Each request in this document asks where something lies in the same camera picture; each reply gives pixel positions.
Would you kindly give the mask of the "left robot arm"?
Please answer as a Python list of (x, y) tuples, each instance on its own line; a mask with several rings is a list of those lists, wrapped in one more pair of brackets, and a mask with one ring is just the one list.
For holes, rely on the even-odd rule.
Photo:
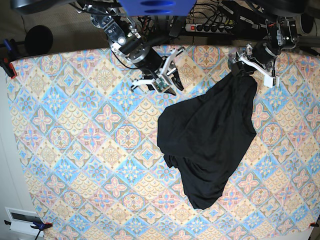
[(320, 17), (320, 10), (309, 6), (308, 0), (247, 0), (246, 4), (258, 16), (265, 19), (266, 38), (255, 45), (246, 45), (242, 52), (236, 52), (230, 60), (234, 77), (242, 78), (260, 72), (263, 84), (268, 88), (278, 87), (280, 77), (276, 74), (276, 59), (283, 50), (296, 46), (318, 48), (319, 36), (300, 36), (297, 31), (296, 17), (312, 21)]

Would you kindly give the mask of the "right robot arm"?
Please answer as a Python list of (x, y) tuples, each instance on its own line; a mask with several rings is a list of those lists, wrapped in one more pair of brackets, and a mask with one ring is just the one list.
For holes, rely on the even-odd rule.
[(168, 56), (160, 56), (153, 49), (177, 38), (181, 32), (184, 17), (173, 17), (171, 29), (163, 31), (159, 22), (152, 26), (154, 30), (149, 36), (138, 31), (132, 17), (121, 12), (121, 4), (116, 1), (103, 0), (12, 0), (10, 7), (21, 15), (30, 15), (48, 10), (55, 6), (70, 5), (78, 13), (90, 15), (91, 23), (102, 29), (107, 36), (111, 52), (117, 59), (126, 59), (132, 64), (132, 69), (140, 70), (142, 77), (134, 79), (130, 87), (134, 91), (141, 85), (146, 85), (150, 91), (175, 95), (173, 87), (183, 91), (175, 58), (185, 48), (174, 48)]

